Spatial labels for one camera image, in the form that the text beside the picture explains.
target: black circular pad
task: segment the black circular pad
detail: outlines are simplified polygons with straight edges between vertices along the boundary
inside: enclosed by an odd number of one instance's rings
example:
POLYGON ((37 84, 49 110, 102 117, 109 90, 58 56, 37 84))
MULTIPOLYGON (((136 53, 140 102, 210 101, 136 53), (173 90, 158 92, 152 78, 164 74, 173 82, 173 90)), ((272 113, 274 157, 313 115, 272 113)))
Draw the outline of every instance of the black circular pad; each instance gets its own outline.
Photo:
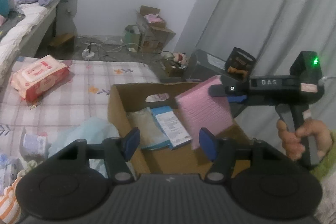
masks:
POLYGON ((62 220, 88 213, 107 192, 106 179, 87 168, 80 174, 27 174, 16 187, 16 198, 35 217, 62 220))
POLYGON ((258 175, 239 173, 231 184, 236 201, 263 218, 297 219, 311 215, 320 203, 322 189, 312 175, 258 175))

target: bed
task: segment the bed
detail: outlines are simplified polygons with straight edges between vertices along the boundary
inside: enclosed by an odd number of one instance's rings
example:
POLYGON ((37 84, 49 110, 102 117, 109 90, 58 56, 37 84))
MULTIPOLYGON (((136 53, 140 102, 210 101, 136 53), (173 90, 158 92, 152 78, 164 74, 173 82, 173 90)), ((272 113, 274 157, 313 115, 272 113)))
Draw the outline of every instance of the bed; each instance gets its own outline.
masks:
POLYGON ((0 153, 22 160, 19 145, 23 129, 48 137, 53 143, 66 129, 89 117, 107 120, 109 90, 113 84, 159 82, 143 63, 103 61, 63 61, 70 68, 67 79, 33 104, 21 100, 9 85, 11 74, 36 58, 19 57, 0 92, 0 153))
POLYGON ((55 0, 47 7, 41 7, 37 3, 20 5, 24 18, 15 23, 5 23, 12 24, 13 27, 0 37, 0 86, 18 55, 34 57, 49 28, 52 28, 52 35, 55 36, 58 3, 59 0, 55 0))

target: gray box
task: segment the gray box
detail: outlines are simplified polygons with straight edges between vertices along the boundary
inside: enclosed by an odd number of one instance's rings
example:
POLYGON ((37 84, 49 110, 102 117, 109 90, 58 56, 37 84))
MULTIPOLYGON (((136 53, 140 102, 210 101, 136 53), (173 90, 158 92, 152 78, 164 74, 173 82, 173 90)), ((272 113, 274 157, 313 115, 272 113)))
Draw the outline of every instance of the gray box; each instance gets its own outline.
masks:
POLYGON ((195 50, 188 62, 188 67, 183 74, 185 79, 199 79, 205 81, 215 75, 224 75, 227 81, 224 85, 231 85, 237 82, 224 69, 225 61, 209 54, 203 50, 195 50))

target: green sleeve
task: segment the green sleeve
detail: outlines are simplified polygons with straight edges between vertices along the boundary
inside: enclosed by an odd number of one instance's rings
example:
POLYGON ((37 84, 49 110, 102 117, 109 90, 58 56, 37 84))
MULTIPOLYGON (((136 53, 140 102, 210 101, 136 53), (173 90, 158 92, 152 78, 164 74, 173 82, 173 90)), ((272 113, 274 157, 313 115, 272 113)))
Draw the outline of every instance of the green sleeve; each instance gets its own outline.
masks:
POLYGON ((336 133, 331 131, 330 135, 333 140, 333 144, 329 152, 320 161, 319 165, 310 171, 310 173, 314 175, 318 180, 322 180, 322 178, 324 178, 329 173, 331 168, 336 163, 336 133))

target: gray curtain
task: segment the gray curtain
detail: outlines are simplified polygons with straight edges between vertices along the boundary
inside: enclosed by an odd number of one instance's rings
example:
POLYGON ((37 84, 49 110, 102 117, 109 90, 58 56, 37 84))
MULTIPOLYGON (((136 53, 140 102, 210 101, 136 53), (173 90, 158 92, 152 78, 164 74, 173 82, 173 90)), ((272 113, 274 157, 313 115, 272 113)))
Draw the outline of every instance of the gray curtain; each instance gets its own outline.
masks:
MULTIPOLYGON (((254 75, 287 75, 300 51, 320 55, 336 75, 336 0, 220 0, 197 45, 226 59, 233 47, 254 55, 254 75)), ((313 118, 336 129, 336 82, 311 106, 313 118)), ((248 107, 236 118, 250 136, 280 148, 274 107, 248 107)))

